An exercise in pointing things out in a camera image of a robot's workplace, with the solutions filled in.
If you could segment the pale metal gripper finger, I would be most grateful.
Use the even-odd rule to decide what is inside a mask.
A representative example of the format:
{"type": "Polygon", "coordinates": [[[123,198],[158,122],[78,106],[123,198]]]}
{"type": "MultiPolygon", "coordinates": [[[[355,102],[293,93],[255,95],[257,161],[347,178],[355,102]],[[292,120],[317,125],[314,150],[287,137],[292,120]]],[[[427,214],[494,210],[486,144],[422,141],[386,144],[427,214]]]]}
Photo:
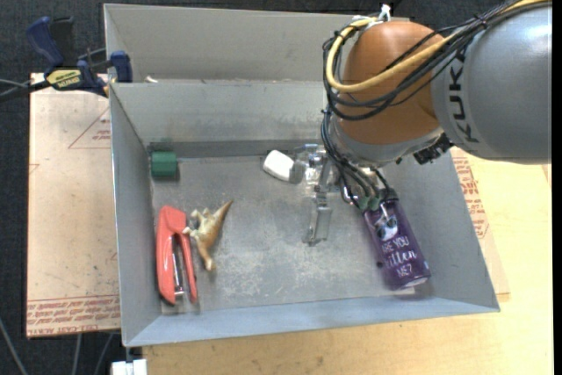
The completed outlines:
{"type": "Polygon", "coordinates": [[[319,201],[318,194],[315,193],[310,199],[310,208],[308,214],[308,222],[306,230],[302,236],[302,242],[308,246],[314,246],[317,243],[317,228],[319,221],[321,202],[319,201]]]}
{"type": "Polygon", "coordinates": [[[326,193],[319,192],[316,195],[316,213],[315,240],[317,242],[321,242],[328,238],[329,224],[332,214],[332,208],[328,203],[326,193]]]}

